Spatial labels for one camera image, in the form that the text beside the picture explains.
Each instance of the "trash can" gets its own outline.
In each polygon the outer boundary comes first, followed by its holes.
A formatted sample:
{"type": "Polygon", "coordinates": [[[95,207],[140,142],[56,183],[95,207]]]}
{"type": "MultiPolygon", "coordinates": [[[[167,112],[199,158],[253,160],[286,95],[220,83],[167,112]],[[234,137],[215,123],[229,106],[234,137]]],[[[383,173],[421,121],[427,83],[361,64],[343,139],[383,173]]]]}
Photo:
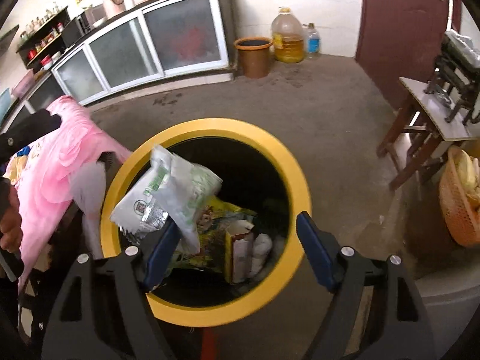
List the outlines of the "trash can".
{"type": "Polygon", "coordinates": [[[223,180],[218,197],[256,211],[260,220],[267,214],[274,218],[273,225],[269,222],[271,236],[284,243],[280,252],[271,253],[268,275],[254,284],[233,288],[218,274],[174,269],[166,285],[147,295],[154,316],[175,325],[207,327],[254,313],[287,285],[303,257],[295,219],[301,211],[311,213],[311,200],[300,166],[274,136],[239,120],[199,119],[168,128],[127,159],[108,190],[101,219],[105,257],[119,254],[126,246],[110,214],[150,167],[150,150],[156,144],[215,172],[223,180]]]}

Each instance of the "hand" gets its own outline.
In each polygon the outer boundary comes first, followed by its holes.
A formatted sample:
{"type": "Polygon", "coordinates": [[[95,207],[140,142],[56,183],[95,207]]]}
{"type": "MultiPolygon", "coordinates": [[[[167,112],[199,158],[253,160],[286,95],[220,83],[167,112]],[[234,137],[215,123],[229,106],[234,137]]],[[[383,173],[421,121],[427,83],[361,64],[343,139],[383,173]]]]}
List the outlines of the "hand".
{"type": "Polygon", "coordinates": [[[17,196],[17,190],[10,185],[8,195],[10,207],[7,208],[3,218],[0,221],[0,232],[3,233],[0,239],[0,247],[10,253],[16,252],[22,243],[22,217],[18,213],[20,202],[17,196]]]}

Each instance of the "pink blanket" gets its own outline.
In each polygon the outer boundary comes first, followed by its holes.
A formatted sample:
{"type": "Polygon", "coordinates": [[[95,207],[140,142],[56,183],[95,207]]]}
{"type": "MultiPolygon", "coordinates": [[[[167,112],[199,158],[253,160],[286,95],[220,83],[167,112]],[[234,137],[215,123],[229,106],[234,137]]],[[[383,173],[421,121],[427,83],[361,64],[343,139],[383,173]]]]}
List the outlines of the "pink blanket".
{"type": "Polygon", "coordinates": [[[131,154],[98,128],[90,120],[88,109],[70,96],[58,98],[47,110],[59,114],[62,124],[30,145],[27,165],[15,184],[22,216],[20,251],[25,263],[19,288],[72,200],[69,175],[83,164],[96,162],[102,152],[114,152],[122,163],[131,154]]]}

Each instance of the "orange basket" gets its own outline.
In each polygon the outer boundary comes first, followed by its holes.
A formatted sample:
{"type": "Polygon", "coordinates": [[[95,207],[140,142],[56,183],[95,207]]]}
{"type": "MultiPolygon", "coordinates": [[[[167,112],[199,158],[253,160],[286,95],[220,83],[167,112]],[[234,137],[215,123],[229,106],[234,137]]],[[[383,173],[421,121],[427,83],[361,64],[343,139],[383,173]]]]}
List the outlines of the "orange basket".
{"type": "Polygon", "coordinates": [[[477,213],[472,209],[458,178],[455,159],[462,149],[450,146],[448,162],[440,178],[440,206],[452,238],[462,246],[480,243],[480,226],[477,213]]]}

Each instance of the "metal screw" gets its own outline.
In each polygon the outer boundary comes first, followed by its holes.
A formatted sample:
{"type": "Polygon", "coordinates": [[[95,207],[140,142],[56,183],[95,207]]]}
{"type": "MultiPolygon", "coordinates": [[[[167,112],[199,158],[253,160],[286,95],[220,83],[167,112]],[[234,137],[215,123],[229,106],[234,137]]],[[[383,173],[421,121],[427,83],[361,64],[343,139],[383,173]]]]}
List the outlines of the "metal screw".
{"type": "Polygon", "coordinates": [[[355,254],[355,251],[352,247],[349,247],[349,246],[344,246],[341,250],[342,254],[344,256],[348,256],[348,257],[351,257],[355,254]]]}
{"type": "Polygon", "coordinates": [[[88,254],[81,254],[80,256],[77,257],[77,261],[79,264],[85,264],[88,261],[88,254]]]}
{"type": "Polygon", "coordinates": [[[136,246],[129,246],[127,249],[125,249],[125,254],[127,256],[135,256],[135,254],[138,253],[138,248],[136,246]]]}
{"type": "Polygon", "coordinates": [[[390,256],[390,262],[392,264],[395,264],[396,266],[399,266],[400,264],[402,264],[402,259],[398,256],[393,255],[390,256]]]}

